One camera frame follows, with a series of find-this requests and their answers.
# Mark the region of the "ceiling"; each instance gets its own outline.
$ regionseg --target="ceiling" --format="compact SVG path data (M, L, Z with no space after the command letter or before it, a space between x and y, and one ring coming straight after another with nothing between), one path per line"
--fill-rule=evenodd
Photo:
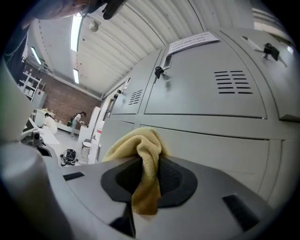
M60 79L75 84L72 69L78 69L78 87L99 97L144 57L180 38L219 27L253 29L251 2L129 0L111 20L103 19L102 8L84 18L78 52L70 50L71 17L35 21L28 45ZM89 28L92 21L99 23L97 32Z

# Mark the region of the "towel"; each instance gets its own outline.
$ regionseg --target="towel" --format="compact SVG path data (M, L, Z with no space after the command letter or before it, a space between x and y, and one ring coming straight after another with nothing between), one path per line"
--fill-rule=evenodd
M160 198L157 179L159 155L170 155L155 129L141 127L119 139L106 153L102 162L138 154L142 158L142 179L131 197L132 211L143 215L157 212Z

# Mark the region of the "white label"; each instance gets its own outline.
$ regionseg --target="white label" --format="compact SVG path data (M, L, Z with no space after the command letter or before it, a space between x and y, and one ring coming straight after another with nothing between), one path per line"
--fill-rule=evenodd
M193 35L191 37L187 37L185 39L181 39L177 42L171 43L169 47L169 52L168 55L171 53L179 52L184 49L197 46L197 45L202 45L205 43L211 43L214 41L218 41L214 35L212 35L210 32L204 32L200 33L197 35Z

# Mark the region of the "metal rack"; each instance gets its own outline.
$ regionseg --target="metal rack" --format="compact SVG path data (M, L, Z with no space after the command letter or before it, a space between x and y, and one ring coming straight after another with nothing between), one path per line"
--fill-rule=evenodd
M28 99L32 102L37 90L43 90L46 83L42 82L42 79L37 79L31 75L31 73L23 72L26 76L26 80L19 81L19 87L22 92L28 97Z

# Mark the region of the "red brick wall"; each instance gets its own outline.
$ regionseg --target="red brick wall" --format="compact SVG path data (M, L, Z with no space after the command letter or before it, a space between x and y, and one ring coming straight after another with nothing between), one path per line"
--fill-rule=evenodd
M26 67L26 70L29 71L30 68L32 68L32 76L42 78L42 82L46 83L43 90L47 94L44 108L53 111L58 122L61 120L62 124L66 125L74 114L85 111L87 116L83 116L82 120L89 123L94 108L101 105L99 100L65 85L47 74L39 73L30 65Z

